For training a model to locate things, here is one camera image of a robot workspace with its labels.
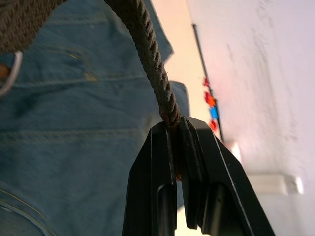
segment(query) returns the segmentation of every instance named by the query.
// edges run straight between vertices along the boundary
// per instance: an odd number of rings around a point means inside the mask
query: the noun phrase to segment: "white wall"
[[[188,0],[223,133],[248,173],[298,175],[303,196],[259,196],[278,236],[315,235],[315,1]]]

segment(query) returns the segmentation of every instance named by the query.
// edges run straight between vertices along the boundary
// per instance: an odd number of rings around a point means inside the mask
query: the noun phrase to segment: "clamp jaw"
[[[211,236],[274,236],[239,161],[203,121],[181,117],[176,152],[161,122],[151,128],[129,174],[123,236],[173,236],[176,177],[182,177],[187,227]]]

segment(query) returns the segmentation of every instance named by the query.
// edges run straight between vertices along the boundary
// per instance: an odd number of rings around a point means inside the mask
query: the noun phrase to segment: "twisted rope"
[[[53,9],[65,0],[0,0],[0,53],[26,49]],[[104,0],[128,28],[166,124],[176,128],[180,110],[142,0]]]

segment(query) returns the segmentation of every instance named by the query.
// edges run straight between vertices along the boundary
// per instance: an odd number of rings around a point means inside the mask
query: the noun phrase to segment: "denim jeans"
[[[165,61],[171,46],[145,4]],[[172,86],[188,116],[185,86]],[[129,170],[161,120],[132,38],[103,1],[55,10],[0,114],[0,235],[121,235]]]

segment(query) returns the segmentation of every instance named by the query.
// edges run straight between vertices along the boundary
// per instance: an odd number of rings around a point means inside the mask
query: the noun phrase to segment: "white cord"
[[[8,78],[6,79],[5,84],[2,86],[2,88],[0,88],[0,97],[3,97],[4,95],[6,95],[10,89],[12,88],[16,78],[18,77],[20,68],[21,68],[21,64],[22,64],[22,59],[23,59],[23,53],[20,51],[17,51],[14,54],[14,63],[11,69],[11,72],[8,76]]]

